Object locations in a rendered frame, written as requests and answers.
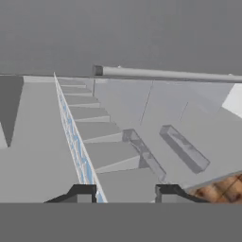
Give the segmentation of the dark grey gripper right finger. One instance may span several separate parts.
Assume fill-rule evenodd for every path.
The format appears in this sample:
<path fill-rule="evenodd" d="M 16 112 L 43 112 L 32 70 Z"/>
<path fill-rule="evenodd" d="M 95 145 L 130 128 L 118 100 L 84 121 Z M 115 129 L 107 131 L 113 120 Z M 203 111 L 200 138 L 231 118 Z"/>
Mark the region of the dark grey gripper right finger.
<path fill-rule="evenodd" d="M 156 203 L 207 203 L 205 199 L 189 195 L 177 184 L 157 184 L 155 193 Z"/>

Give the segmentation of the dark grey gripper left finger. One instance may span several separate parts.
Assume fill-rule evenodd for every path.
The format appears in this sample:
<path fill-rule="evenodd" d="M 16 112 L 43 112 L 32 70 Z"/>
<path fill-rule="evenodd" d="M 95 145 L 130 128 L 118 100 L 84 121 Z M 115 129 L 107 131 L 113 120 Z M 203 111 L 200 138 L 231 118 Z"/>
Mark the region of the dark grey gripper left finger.
<path fill-rule="evenodd" d="M 96 203 L 96 186 L 74 184 L 66 194 L 47 200 L 46 203 Z"/>

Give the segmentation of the grey freezer door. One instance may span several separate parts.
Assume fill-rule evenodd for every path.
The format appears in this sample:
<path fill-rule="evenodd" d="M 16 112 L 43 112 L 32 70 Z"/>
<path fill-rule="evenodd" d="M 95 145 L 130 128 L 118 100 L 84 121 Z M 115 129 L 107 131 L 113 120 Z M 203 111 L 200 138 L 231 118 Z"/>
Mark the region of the grey freezer door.
<path fill-rule="evenodd" d="M 0 0 L 0 74 L 242 75 L 242 0 Z"/>

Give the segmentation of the blue white patterned panel edge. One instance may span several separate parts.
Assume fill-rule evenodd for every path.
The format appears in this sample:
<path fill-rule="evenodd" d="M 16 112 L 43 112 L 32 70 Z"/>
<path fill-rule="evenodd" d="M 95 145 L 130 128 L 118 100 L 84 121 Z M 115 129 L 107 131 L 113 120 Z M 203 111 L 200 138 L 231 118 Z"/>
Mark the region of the blue white patterned panel edge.
<path fill-rule="evenodd" d="M 80 184 L 93 184 L 96 186 L 95 198 L 98 203 L 106 203 L 107 199 L 96 175 L 90 156 L 79 134 L 76 121 L 71 114 L 70 108 L 64 97 L 61 85 L 57 77 L 54 77 L 57 97 L 60 107 L 60 119 L 65 132 L 66 140 L 70 148 L 72 159 Z"/>

